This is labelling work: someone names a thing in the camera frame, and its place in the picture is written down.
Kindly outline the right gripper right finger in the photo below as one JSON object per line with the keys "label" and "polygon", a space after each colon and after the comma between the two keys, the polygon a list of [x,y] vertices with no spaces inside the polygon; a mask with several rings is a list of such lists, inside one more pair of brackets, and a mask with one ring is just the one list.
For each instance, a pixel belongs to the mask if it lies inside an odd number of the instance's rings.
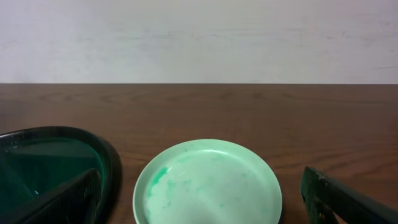
{"label": "right gripper right finger", "polygon": [[397,224],[397,211],[351,189],[312,167],[303,172],[300,193],[311,224]]}

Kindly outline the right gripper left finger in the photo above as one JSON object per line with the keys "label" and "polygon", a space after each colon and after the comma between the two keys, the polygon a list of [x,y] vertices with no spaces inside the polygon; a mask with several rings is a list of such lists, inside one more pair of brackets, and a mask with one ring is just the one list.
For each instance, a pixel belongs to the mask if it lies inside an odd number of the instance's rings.
{"label": "right gripper left finger", "polygon": [[1,224],[94,223],[100,199],[100,175],[97,170],[89,169],[13,212],[1,215]]}

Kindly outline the green plate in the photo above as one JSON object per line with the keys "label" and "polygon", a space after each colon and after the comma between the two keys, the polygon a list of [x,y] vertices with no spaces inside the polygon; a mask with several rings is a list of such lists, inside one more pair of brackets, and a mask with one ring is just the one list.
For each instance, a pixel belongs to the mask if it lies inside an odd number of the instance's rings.
{"label": "green plate", "polygon": [[251,150],[197,139],[162,151],[143,168],[132,211],[138,224],[279,223],[282,192]]}

